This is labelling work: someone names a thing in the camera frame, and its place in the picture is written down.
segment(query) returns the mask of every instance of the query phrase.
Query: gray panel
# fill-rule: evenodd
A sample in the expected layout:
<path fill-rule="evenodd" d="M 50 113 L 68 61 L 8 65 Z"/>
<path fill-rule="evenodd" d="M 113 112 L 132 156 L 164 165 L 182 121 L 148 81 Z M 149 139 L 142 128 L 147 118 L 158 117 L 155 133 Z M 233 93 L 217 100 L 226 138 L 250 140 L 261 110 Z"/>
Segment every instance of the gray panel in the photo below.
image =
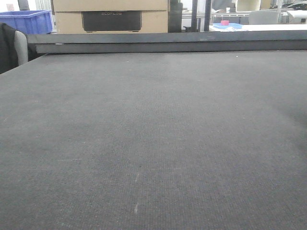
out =
<path fill-rule="evenodd" d="M 306 40 L 306 31 L 243 31 L 235 33 L 170 33 L 170 34 L 30 34 L 31 44 L 54 43 L 169 43 L 258 40 Z"/>
<path fill-rule="evenodd" d="M 241 41 L 157 44 L 62 44 L 37 45 L 37 52 L 51 53 L 130 53 L 130 52 L 201 52 L 241 50 L 307 49 L 306 41 Z"/>

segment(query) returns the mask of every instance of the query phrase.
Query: cutting table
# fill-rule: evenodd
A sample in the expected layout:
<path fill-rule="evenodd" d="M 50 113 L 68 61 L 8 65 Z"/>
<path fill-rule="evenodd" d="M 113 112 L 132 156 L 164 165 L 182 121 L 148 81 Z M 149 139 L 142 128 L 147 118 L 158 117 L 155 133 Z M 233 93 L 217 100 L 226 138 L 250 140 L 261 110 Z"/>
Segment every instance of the cutting table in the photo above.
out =
<path fill-rule="evenodd" d="M 0 75 L 0 229 L 305 229 L 306 73 L 306 51 L 247 51 Z"/>

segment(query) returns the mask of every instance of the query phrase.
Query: chair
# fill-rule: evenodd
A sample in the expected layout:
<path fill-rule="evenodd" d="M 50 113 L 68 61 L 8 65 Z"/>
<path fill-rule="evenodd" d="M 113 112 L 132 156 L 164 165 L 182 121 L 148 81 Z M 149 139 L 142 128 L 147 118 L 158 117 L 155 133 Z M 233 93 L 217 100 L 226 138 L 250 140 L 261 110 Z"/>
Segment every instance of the chair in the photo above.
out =
<path fill-rule="evenodd" d="M 248 17 L 250 25 L 277 24 L 278 19 L 277 11 L 252 11 Z"/>
<path fill-rule="evenodd" d="M 0 23 L 0 74 L 28 61 L 26 35 Z"/>

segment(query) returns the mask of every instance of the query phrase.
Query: blue tray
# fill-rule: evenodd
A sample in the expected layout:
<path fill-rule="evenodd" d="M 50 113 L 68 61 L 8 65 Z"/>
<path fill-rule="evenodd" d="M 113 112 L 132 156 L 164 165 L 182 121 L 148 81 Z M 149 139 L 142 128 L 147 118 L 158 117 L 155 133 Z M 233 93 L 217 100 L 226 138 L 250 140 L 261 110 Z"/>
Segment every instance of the blue tray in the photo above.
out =
<path fill-rule="evenodd" d="M 0 23 L 25 34 L 48 34 L 52 31 L 51 11 L 0 12 Z"/>
<path fill-rule="evenodd" d="M 218 29 L 226 29 L 228 27 L 233 27 L 235 29 L 242 29 L 241 24 L 238 23 L 230 23 L 229 25 L 221 25 L 220 23 L 213 23 L 213 27 L 218 28 Z"/>

